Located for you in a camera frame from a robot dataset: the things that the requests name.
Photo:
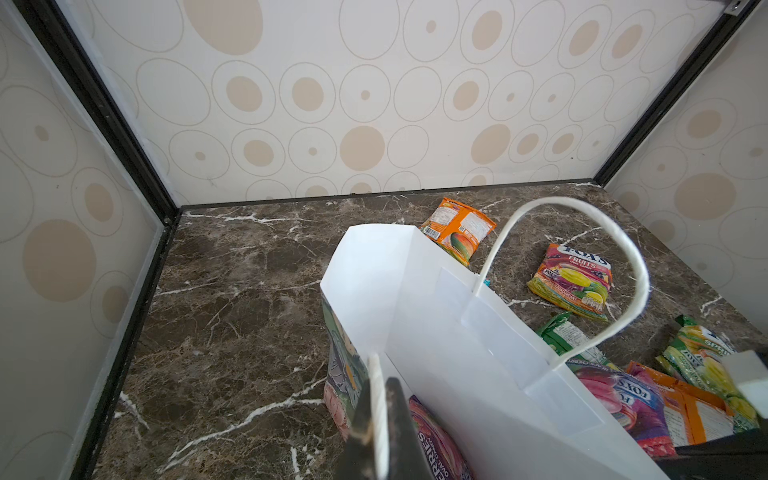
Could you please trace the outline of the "red yellow Fox's fruits packet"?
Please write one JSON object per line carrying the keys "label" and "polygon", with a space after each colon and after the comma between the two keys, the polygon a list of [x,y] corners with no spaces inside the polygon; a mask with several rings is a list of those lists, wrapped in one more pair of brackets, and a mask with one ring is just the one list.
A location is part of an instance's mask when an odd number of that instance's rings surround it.
{"label": "red yellow Fox's fruits packet", "polygon": [[555,306],[593,321],[606,321],[613,286],[610,263],[566,245],[550,244],[528,281],[529,290]]}

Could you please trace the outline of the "white paper bag colourful print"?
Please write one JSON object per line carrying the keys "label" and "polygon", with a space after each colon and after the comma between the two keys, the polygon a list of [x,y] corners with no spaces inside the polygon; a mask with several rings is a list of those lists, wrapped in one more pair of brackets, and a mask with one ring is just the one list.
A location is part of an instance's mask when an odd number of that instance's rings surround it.
{"label": "white paper bag colourful print", "polygon": [[320,284],[325,399],[346,430],[368,359],[448,430],[479,479],[660,479],[662,470],[487,285],[413,226],[349,228]]}

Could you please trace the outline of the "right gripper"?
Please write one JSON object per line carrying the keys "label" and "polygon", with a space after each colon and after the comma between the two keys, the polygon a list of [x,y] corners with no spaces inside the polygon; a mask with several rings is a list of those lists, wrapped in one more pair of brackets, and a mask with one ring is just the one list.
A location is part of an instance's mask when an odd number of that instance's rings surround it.
{"label": "right gripper", "polygon": [[656,459],[670,479],[766,479],[767,433],[755,429],[711,442],[680,447]]}

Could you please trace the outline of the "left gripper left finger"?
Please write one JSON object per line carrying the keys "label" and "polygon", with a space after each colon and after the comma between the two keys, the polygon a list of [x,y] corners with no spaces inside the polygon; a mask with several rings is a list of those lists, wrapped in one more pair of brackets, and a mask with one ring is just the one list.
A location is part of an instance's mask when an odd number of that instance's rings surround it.
{"label": "left gripper left finger", "polygon": [[359,398],[348,438],[334,472],[335,480],[374,480],[374,456],[370,382],[366,381]]}

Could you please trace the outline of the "purple Fox's berries packet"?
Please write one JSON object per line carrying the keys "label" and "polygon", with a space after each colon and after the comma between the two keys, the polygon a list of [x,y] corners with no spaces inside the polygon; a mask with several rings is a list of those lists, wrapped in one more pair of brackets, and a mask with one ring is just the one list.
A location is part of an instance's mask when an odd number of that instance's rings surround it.
{"label": "purple Fox's berries packet", "polygon": [[408,399],[409,411],[417,438],[434,479],[471,480],[469,464],[448,432],[443,429],[429,409],[415,396]]}

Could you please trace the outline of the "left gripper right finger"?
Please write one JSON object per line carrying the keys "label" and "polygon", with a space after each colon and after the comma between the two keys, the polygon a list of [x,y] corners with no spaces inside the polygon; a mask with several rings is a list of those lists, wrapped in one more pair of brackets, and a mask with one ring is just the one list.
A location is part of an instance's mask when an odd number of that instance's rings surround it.
{"label": "left gripper right finger", "polygon": [[389,435],[388,479],[432,479],[400,381],[391,377],[386,380],[385,388]]}

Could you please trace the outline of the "pink purple Fox's packet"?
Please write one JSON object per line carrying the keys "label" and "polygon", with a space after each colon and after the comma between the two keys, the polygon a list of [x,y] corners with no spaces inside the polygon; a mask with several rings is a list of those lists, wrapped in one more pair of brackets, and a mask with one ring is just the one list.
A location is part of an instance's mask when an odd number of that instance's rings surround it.
{"label": "pink purple Fox's packet", "polygon": [[578,358],[567,366],[650,457],[676,455],[664,400],[651,380]]}

